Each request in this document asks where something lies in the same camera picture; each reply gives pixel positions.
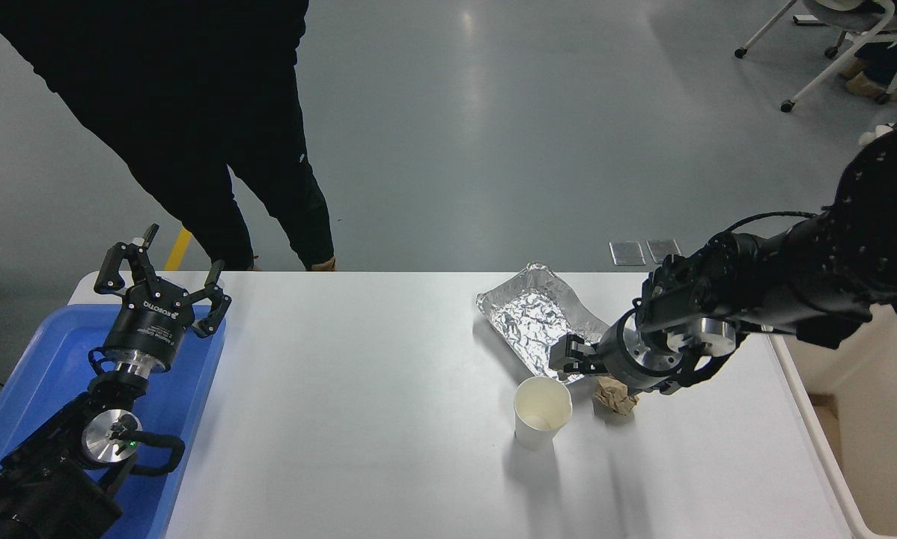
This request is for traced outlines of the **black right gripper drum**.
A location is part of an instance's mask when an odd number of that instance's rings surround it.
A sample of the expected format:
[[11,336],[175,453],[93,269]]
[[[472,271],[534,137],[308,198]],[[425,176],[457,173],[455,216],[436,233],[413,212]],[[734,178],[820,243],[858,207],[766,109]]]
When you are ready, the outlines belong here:
[[642,361],[647,354],[646,346],[634,324],[636,310],[630,309],[606,331],[597,348],[607,374],[627,386],[627,393],[643,392],[653,385]]

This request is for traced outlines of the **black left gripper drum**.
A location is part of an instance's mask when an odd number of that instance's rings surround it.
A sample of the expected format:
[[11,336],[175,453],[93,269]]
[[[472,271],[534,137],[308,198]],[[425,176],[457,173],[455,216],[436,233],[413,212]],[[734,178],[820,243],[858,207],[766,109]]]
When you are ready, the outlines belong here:
[[159,373],[171,370],[195,315],[191,305],[182,304],[188,290],[165,279],[157,281],[157,289],[141,283],[124,294],[103,342],[104,362],[143,365],[145,371]]

